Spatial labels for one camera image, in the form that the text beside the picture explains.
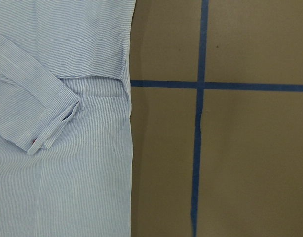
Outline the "light blue striped shirt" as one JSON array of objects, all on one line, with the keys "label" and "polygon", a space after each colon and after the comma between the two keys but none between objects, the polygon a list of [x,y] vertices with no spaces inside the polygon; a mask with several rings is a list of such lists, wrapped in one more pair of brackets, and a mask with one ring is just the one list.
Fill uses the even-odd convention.
[{"label": "light blue striped shirt", "polygon": [[133,0],[0,0],[0,237],[131,235]]}]

